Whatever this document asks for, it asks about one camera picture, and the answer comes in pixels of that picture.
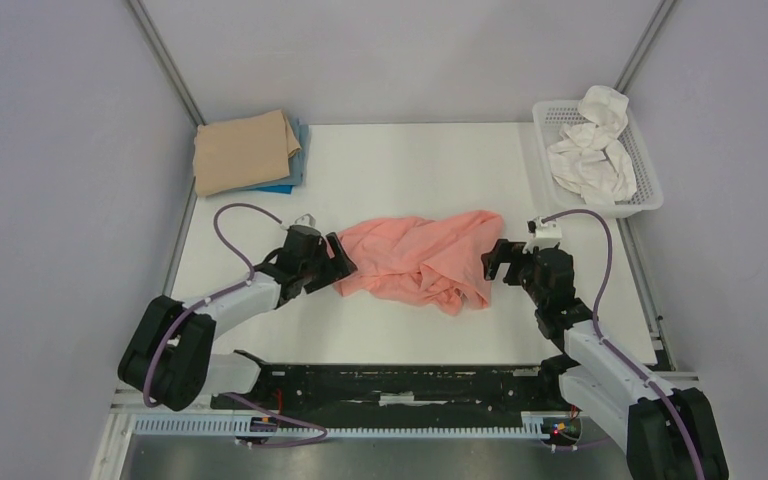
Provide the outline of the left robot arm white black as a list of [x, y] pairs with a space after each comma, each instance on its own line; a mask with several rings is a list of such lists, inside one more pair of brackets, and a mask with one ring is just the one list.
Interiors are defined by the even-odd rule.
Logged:
[[143, 393], [148, 406], [188, 408], [198, 396], [235, 393], [250, 408], [267, 405], [272, 379], [248, 354], [216, 354], [217, 338], [354, 274], [336, 233], [293, 225], [284, 244], [253, 266], [248, 277], [184, 302], [160, 295], [149, 302], [117, 368], [118, 378]]

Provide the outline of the white plastic basket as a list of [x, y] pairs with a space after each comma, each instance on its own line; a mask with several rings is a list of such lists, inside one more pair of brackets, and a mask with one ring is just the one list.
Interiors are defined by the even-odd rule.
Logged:
[[626, 202], [613, 205], [587, 205], [580, 195], [562, 188], [550, 170], [547, 148], [561, 140], [563, 124], [575, 125], [586, 122], [578, 111], [578, 100], [546, 100], [532, 108], [535, 142], [538, 148], [542, 173], [541, 180], [547, 204], [555, 210], [588, 208], [603, 217], [627, 218], [643, 211], [659, 209], [663, 205], [663, 192], [653, 161], [631, 108], [627, 109], [629, 123], [619, 136], [619, 142], [630, 155], [636, 177], [637, 191]]

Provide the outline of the folded bright blue t shirt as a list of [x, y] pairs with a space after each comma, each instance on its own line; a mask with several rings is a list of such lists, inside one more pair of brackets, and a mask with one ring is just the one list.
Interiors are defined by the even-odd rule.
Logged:
[[254, 191], [290, 195], [293, 192], [293, 185], [269, 185], [254, 188]]

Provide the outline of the aluminium frame post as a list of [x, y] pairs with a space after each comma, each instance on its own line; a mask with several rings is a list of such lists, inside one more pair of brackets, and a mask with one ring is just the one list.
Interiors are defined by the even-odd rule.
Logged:
[[142, 36], [152, 51], [156, 62], [182, 104], [187, 116], [194, 125], [204, 125], [204, 116], [190, 92], [190, 89], [186, 85], [175, 60], [166, 46], [145, 3], [141, 0], [124, 0], [124, 5], [130, 11], [131, 16], [135, 20]]
[[654, 13], [614, 84], [615, 90], [623, 94], [630, 90], [660, 33], [679, 4], [680, 1], [678, 0], [660, 0], [658, 2]]

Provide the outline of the right aluminium frame post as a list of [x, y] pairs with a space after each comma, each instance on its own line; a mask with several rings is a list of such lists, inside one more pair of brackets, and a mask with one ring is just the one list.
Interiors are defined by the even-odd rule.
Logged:
[[660, 0], [658, 2], [654, 13], [614, 84], [615, 90], [623, 94], [630, 90], [660, 33], [679, 4], [680, 1], [678, 0]]

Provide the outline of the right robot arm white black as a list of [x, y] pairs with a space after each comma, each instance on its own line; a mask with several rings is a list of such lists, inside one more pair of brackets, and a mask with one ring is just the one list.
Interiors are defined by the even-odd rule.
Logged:
[[573, 257], [559, 247], [500, 239], [481, 256], [484, 276], [534, 303], [540, 332], [560, 351], [540, 364], [537, 392], [551, 408], [587, 414], [622, 449], [635, 479], [726, 479], [729, 467], [711, 404], [628, 357], [576, 294]]

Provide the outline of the salmon pink t shirt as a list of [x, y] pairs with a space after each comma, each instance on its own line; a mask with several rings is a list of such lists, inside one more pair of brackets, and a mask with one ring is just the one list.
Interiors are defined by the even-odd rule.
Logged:
[[357, 271], [336, 283], [343, 297], [366, 291], [411, 306], [433, 305], [456, 316], [490, 306], [492, 287], [481, 256], [505, 228], [503, 217], [487, 210], [441, 220], [382, 217], [343, 230], [338, 239]]

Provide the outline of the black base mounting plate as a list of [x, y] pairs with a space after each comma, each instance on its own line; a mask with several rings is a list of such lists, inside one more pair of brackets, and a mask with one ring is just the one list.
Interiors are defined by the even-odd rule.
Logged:
[[267, 364], [245, 399], [324, 427], [512, 427], [571, 407], [528, 365]]

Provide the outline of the crumpled white t shirt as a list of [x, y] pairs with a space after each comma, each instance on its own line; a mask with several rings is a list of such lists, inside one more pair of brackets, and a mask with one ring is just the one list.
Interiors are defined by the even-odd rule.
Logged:
[[553, 179], [587, 205], [627, 202], [638, 191], [631, 156], [620, 142], [628, 104], [611, 87], [590, 87], [577, 106], [585, 121], [562, 125], [561, 139], [546, 148]]

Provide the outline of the folded beige t shirt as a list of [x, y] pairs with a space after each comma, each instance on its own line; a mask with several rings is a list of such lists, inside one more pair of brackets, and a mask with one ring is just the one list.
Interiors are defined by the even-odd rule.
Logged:
[[291, 156], [302, 150], [282, 110], [201, 125], [194, 147], [200, 197], [284, 179], [291, 174]]

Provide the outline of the small electronics board with leds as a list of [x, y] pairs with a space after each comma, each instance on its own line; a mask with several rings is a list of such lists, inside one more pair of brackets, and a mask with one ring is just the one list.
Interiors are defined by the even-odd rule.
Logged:
[[544, 424], [544, 430], [554, 442], [575, 444], [582, 437], [582, 424], [578, 419], [550, 419]]

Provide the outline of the left aluminium frame post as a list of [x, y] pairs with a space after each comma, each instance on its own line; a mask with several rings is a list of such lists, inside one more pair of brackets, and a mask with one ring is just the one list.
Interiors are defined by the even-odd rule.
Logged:
[[124, 0], [124, 5], [130, 11], [131, 16], [135, 20], [142, 36], [152, 51], [156, 62], [182, 104], [187, 116], [194, 125], [204, 125], [204, 116], [190, 92], [190, 89], [186, 85], [175, 60], [166, 46], [145, 3], [141, 0]]

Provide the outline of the folded grey blue t shirt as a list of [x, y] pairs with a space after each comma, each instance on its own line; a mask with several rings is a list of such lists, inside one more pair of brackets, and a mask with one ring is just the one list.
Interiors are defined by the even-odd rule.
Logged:
[[290, 174], [282, 179], [263, 182], [249, 187], [244, 187], [245, 191], [254, 191], [256, 187], [269, 186], [269, 185], [293, 185], [294, 188], [301, 186], [304, 183], [305, 175], [307, 172], [307, 155], [310, 145], [310, 128], [308, 125], [300, 122], [295, 117], [289, 118], [289, 123], [293, 134], [299, 142], [300, 149], [291, 155], [288, 159]]

